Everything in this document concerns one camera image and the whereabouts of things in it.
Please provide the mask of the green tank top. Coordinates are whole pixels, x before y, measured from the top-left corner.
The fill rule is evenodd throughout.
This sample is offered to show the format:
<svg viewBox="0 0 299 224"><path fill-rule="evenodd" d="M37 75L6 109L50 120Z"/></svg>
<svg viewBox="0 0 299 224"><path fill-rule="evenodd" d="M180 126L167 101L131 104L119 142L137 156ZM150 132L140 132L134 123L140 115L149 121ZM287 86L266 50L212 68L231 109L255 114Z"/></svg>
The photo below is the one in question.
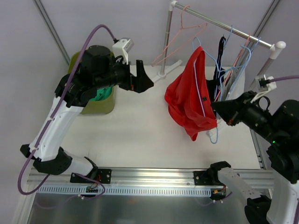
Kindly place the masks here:
<svg viewBox="0 0 299 224"><path fill-rule="evenodd" d="M113 88L112 87L107 87L107 88L103 88L103 89L98 89L96 92L96 96L92 99L90 99L90 101L102 101L107 99L111 93L112 93Z"/></svg>

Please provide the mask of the red tank top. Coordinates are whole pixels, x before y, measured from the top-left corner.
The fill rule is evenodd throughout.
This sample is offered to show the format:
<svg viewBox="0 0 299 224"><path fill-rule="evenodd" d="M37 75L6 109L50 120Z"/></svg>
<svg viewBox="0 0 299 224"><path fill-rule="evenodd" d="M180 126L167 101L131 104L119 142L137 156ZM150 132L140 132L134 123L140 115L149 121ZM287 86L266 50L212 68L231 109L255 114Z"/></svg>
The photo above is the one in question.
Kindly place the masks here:
<svg viewBox="0 0 299 224"><path fill-rule="evenodd" d="M217 127L206 85L205 60L203 48L198 47L164 95L170 116L192 141L197 139L199 132Z"/></svg>

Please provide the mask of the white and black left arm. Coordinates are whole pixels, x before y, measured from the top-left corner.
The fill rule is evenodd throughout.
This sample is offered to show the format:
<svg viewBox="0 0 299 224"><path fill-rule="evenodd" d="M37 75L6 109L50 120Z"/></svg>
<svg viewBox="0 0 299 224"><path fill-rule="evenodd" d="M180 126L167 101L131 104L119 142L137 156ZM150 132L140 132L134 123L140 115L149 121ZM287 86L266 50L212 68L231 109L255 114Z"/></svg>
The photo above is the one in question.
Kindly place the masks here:
<svg viewBox="0 0 299 224"><path fill-rule="evenodd" d="M98 89L119 86L142 93L153 85L142 60L136 61L136 75L133 75L122 56L115 56L104 46L90 46L79 54L72 72L59 82L49 117L37 138L22 145L20 151L33 159L33 166L40 173L80 174L86 182L93 182L98 166L88 157L71 155L61 146L71 124L90 99L96 97Z"/></svg>

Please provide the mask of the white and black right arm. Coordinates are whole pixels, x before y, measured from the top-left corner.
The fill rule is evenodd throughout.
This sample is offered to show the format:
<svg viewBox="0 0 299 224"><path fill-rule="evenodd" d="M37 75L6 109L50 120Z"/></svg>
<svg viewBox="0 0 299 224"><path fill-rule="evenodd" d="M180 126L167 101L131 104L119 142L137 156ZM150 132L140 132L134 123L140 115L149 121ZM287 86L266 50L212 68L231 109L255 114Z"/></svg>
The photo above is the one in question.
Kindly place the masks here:
<svg viewBox="0 0 299 224"><path fill-rule="evenodd" d="M250 187L226 161L210 165L209 181L227 186L244 205L250 224L299 222L299 102L289 99L270 114L253 91L233 100L212 102L211 107L229 126L245 124L270 143L266 153L273 169L272 198Z"/></svg>

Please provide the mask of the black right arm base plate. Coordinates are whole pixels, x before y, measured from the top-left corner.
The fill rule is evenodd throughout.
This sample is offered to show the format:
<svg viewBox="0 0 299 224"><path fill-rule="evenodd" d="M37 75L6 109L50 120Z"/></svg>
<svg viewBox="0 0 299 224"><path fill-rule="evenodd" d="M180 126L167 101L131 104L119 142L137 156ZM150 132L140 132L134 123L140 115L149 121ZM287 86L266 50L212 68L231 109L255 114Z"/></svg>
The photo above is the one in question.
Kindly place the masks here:
<svg viewBox="0 0 299 224"><path fill-rule="evenodd" d="M193 171L193 180L195 186L223 186L219 181L216 181L206 170Z"/></svg>

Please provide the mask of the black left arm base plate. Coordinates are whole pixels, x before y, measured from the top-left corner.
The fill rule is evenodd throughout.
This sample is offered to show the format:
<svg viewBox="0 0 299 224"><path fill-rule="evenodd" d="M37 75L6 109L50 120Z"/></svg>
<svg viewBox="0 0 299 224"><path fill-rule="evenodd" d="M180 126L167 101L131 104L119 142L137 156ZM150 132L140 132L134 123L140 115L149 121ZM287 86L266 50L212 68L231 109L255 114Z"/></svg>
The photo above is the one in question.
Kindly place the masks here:
<svg viewBox="0 0 299 224"><path fill-rule="evenodd" d="M85 176L91 180L98 181L102 184L110 184L112 176L112 170L106 168L93 168L91 172ZM87 180L79 175L72 173L70 178L71 183L93 183L90 180Z"/></svg>

